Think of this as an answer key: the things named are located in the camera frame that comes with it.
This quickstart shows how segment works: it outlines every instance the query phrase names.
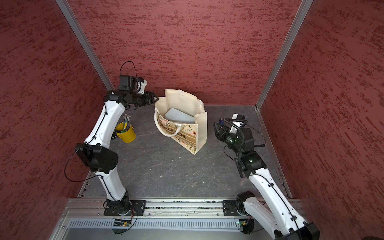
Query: red textured wall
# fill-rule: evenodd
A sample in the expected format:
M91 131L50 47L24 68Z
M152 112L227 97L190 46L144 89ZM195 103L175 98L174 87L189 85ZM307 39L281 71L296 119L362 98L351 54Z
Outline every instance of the red textured wall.
M54 0L0 6L0 239L47 239L80 189L63 168L106 88ZM88 169L75 158L68 172Z
M301 0L68 2L114 86L132 60L159 96L256 104Z
M314 1L262 106L322 239L384 238L384 2Z

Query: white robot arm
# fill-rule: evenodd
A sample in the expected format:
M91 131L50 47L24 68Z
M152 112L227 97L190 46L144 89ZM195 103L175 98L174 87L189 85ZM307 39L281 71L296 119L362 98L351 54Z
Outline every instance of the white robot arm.
M75 148L84 165L100 179L107 194L106 209L119 215L130 214L132 206L117 171L118 155L109 150L109 145L115 126L126 108L131 105L145 106L158 100L153 92L145 92L146 85L147 81L143 78L121 75L118 89L110 90L105 96L103 110L90 135ZM251 215L273 239L318 239L317 227L306 223L287 201L265 163L254 151L254 139L251 130L244 127L246 123L245 117L240 114L214 123L216 137L236 153L240 176L247 177L254 184L271 210L267 210L248 191L237 196L239 215Z
M146 85L147 81L141 77L120 75L120 86L117 90L108 91L92 132L75 148L84 165L100 179L107 193L106 209L119 215L130 214L131 202L117 171L118 155L109 150L109 144L126 108L153 104L159 99L153 92L145 92Z
M237 196L237 212L241 216L251 215L272 239L319 239L320 232L315 224L308 224L293 208L277 187L261 157L254 151L257 145L254 145L251 129L244 127L246 124L243 115L234 114L231 119L214 123L215 135L236 153L235 162L240 176L247 177L253 183L271 212L249 191Z

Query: tote bag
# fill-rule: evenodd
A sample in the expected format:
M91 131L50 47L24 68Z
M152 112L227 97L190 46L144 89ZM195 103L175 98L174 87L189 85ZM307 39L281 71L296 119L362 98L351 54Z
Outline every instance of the tote bag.
M172 137L192 154L196 154L207 142L207 113L204 104L196 96L182 90L165 89L166 96L155 103L154 120L159 131ZM165 114L175 108L195 117L195 124L172 122Z

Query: black mounting plate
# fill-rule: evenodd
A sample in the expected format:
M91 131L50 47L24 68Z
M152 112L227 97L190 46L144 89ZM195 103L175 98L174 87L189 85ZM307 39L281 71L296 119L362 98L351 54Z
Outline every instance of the black mounting plate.
M146 200L131 200L132 206L135 208L134 216L136 216L136 215L143 216L146 202L147 202ZM124 217L124 216L119 215L117 212L113 211L112 209L105 209L104 210L104 216Z
M236 201L235 200L224 200L223 201L223 212L224 216L237 217L240 216L237 213Z

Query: yellow bucket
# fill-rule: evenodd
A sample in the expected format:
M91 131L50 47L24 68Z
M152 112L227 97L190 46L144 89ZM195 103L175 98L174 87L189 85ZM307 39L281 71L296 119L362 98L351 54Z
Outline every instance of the yellow bucket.
M121 131L124 129L123 122L116 126L116 130ZM128 131L124 133L116 133L123 142L132 142L136 138L136 134L133 131L133 126L130 124Z

